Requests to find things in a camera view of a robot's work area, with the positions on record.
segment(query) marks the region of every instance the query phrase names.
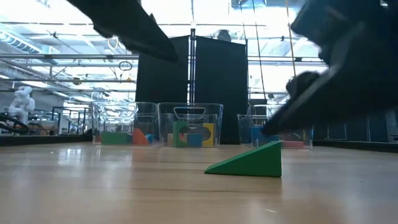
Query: green triangular block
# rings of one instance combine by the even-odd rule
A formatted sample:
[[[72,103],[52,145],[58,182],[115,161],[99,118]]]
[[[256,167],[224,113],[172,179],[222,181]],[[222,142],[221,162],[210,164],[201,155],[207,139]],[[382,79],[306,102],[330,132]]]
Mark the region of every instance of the green triangular block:
[[[281,147],[282,143],[280,141],[265,144],[257,149],[209,166],[205,170],[205,174],[281,177]]]

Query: ceiling light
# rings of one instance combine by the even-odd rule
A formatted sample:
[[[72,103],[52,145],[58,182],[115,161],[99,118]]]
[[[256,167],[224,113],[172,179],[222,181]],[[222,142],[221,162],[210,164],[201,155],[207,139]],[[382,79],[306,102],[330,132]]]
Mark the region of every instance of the ceiling light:
[[[27,85],[31,85],[31,86],[36,86],[36,87],[40,87],[40,88],[49,88],[51,87],[50,85],[47,85],[43,82],[36,82],[36,81],[22,81],[22,83],[27,84]]]
[[[69,97],[68,95],[66,95],[64,93],[60,93],[60,92],[57,92],[57,91],[53,91],[52,93],[54,93],[55,95],[58,95],[58,96],[62,96],[62,97]]]
[[[94,100],[84,96],[74,96],[74,99],[84,101],[84,102],[93,102]]]

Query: wooden table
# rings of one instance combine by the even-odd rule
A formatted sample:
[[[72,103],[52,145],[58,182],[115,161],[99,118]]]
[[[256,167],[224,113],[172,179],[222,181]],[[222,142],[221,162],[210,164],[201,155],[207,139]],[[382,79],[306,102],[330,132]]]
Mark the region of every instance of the wooden table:
[[[398,222],[398,154],[284,149],[281,179],[203,173],[245,150],[0,147],[0,223]]]

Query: white robot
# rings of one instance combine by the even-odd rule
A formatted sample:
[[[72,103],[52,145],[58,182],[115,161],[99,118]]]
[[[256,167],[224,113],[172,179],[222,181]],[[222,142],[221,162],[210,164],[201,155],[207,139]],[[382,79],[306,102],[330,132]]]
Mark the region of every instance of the white robot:
[[[32,93],[31,87],[20,86],[15,91],[14,101],[8,109],[9,116],[17,116],[17,119],[24,124],[27,124],[29,113],[35,110],[35,100],[30,97],[30,93]]]

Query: green block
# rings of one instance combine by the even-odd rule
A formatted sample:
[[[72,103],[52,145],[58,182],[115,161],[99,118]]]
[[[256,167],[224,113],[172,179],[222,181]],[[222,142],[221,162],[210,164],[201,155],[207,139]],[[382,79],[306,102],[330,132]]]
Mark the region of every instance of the green block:
[[[101,144],[104,145],[132,145],[132,135],[128,133],[101,133]]]
[[[185,121],[175,121],[173,123],[173,146],[177,146],[177,147],[187,147],[188,146],[187,142],[183,142],[180,139],[180,130],[186,126],[188,126],[188,123]]]
[[[270,142],[257,149],[209,166],[205,170],[205,174],[281,177],[281,147],[282,143],[280,141]]]

